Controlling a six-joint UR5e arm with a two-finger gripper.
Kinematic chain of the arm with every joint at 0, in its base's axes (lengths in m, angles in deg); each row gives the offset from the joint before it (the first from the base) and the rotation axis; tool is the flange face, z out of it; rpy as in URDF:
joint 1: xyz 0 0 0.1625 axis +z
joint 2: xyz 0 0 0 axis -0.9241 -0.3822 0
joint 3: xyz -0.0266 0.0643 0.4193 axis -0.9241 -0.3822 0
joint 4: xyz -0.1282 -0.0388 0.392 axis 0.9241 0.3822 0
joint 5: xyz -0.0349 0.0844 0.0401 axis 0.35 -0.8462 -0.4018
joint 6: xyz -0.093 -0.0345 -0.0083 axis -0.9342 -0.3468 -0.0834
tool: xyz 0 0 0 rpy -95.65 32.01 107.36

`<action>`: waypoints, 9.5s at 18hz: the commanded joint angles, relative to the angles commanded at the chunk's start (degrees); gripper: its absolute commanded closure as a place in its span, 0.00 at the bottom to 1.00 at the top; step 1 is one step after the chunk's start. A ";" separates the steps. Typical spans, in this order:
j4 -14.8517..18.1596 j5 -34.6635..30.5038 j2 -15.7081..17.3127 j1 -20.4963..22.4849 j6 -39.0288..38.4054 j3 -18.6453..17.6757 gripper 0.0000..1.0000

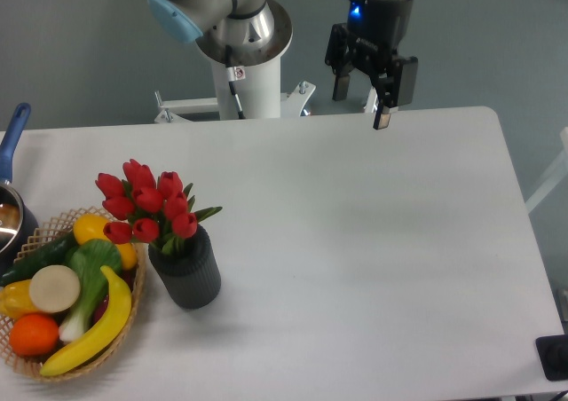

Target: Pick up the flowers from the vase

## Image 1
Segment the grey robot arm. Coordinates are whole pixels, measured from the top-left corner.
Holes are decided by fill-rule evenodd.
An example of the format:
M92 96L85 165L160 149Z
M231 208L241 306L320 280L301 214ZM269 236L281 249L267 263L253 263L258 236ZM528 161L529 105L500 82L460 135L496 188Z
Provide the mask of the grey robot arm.
M413 100L416 57L398 52L414 0L349 0L347 20L331 28L324 61L332 69L334 101L346 99L351 72L368 76L366 110L384 129ZM223 120L299 116L315 88L300 82L280 90L280 60L293 37L287 11L274 0L147 0L162 29L196 43L209 60Z

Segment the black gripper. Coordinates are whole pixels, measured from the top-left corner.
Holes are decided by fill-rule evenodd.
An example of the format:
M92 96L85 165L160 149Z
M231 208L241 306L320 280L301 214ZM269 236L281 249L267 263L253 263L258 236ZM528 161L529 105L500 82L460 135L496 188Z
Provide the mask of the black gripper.
M413 100L419 60L398 53L414 0L350 0L347 24L334 24L324 61L335 75L332 99L347 98L355 66L371 75L377 94L373 128L386 129L391 114Z

